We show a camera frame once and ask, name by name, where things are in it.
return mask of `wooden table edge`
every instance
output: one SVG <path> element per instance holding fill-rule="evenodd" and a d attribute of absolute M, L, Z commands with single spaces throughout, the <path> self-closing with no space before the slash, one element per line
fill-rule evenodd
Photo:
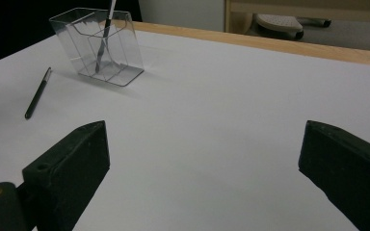
<path fill-rule="evenodd" d="M 203 39 L 356 64 L 370 64 L 370 51 L 273 38 L 259 38 L 161 24 L 134 22 L 135 30 L 190 39 Z"/>

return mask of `clear plastic container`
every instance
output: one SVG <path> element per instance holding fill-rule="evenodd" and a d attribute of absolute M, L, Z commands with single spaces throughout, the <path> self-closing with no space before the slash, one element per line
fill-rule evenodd
<path fill-rule="evenodd" d="M 106 17 L 105 10 L 76 8 L 49 21 L 77 73 L 127 86 L 144 71 L 131 14 L 114 12 L 104 28 Z"/>

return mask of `marker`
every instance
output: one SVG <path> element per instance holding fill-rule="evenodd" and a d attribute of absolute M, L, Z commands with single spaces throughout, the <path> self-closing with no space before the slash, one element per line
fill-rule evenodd
<path fill-rule="evenodd" d="M 38 90 L 36 91 L 35 96 L 32 99 L 31 105 L 29 105 L 28 111 L 26 111 L 25 118 L 28 119 L 32 117 L 32 113 L 36 108 L 36 105 L 38 105 L 38 102 L 40 100 L 40 96 L 43 93 L 44 88 L 46 87 L 47 81 L 49 80 L 50 74 L 52 73 L 52 68 L 49 67 L 44 74 L 43 79 L 41 80 L 41 83 L 39 85 Z"/>

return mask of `white table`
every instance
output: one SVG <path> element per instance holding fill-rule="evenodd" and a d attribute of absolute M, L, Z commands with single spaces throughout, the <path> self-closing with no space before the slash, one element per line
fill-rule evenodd
<path fill-rule="evenodd" d="M 298 160 L 309 119 L 370 141 L 370 65 L 137 36 L 145 73 L 126 88 L 76 75 L 55 37 L 0 61 L 0 182 L 105 120 L 111 169 L 75 230 L 356 230 Z"/>

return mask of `pen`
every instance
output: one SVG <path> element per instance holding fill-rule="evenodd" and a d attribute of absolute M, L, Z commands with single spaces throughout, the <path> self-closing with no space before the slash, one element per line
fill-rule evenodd
<path fill-rule="evenodd" d="M 49 80 L 49 77 L 50 77 L 50 73 L 52 72 L 52 68 L 49 67 L 46 71 L 46 73 L 44 74 L 44 77 L 43 79 L 41 80 L 41 83 L 39 85 L 39 88 L 38 90 L 36 91 L 36 94 L 35 96 L 33 97 L 32 99 L 32 102 L 31 102 L 31 105 L 29 105 L 29 108 L 28 110 L 26 111 L 26 114 L 25 114 L 25 118 L 28 119 L 30 117 L 32 117 L 32 113 L 33 111 L 35 110 L 36 108 L 36 105 L 38 104 L 39 102 L 39 99 L 40 99 L 40 96 L 41 94 L 43 93 L 43 90 L 44 90 L 44 87 L 46 87 L 46 84 L 47 84 L 47 81 Z"/>
<path fill-rule="evenodd" d="M 114 12 L 114 7 L 116 6 L 116 0 L 110 0 L 110 8 L 108 10 L 108 15 L 106 18 L 106 25 L 104 26 L 104 34 L 103 37 L 107 38 L 109 31 L 110 31 L 110 24 L 111 20 L 113 19 L 113 12 Z M 100 70 L 100 63 L 101 63 L 101 58 L 104 54 L 104 46 L 105 46 L 104 40 L 101 41 L 100 49 L 98 49 L 98 54 L 97 54 L 97 64 L 95 65 L 95 73 L 98 73 Z"/>

